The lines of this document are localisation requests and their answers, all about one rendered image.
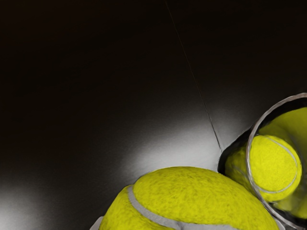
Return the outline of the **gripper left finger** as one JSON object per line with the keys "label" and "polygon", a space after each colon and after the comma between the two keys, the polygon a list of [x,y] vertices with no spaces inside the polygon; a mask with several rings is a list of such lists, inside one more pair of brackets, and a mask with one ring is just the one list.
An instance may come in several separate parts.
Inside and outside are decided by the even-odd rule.
{"label": "gripper left finger", "polygon": [[99,227],[100,227],[100,224],[101,224],[103,218],[104,218],[103,216],[99,217],[99,218],[95,221],[95,223],[91,226],[91,228],[90,228],[89,230],[99,230]]}

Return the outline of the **yellow tennis ball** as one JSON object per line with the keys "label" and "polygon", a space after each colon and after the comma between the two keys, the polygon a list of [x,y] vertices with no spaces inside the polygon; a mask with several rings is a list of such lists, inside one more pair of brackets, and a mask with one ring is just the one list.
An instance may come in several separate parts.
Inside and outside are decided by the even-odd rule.
{"label": "yellow tennis ball", "polygon": [[280,230],[240,184],[208,169],[170,167],[124,187],[99,230]]}
{"label": "yellow tennis ball", "polygon": [[300,184],[301,160],[296,150],[281,138],[270,135],[254,137],[249,164],[253,181],[267,202],[287,198]]}

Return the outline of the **clear tennis ball can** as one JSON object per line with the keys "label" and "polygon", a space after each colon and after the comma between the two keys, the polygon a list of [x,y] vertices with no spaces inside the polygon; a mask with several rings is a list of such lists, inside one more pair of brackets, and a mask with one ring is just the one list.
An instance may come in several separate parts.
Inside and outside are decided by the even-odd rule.
{"label": "clear tennis ball can", "polygon": [[[253,181],[249,152],[253,138],[258,135],[285,140],[296,150],[301,160],[300,184],[283,200],[265,201]],[[266,111],[254,126],[223,151],[218,172],[243,185],[286,227],[307,230],[307,93],[287,97]]]}

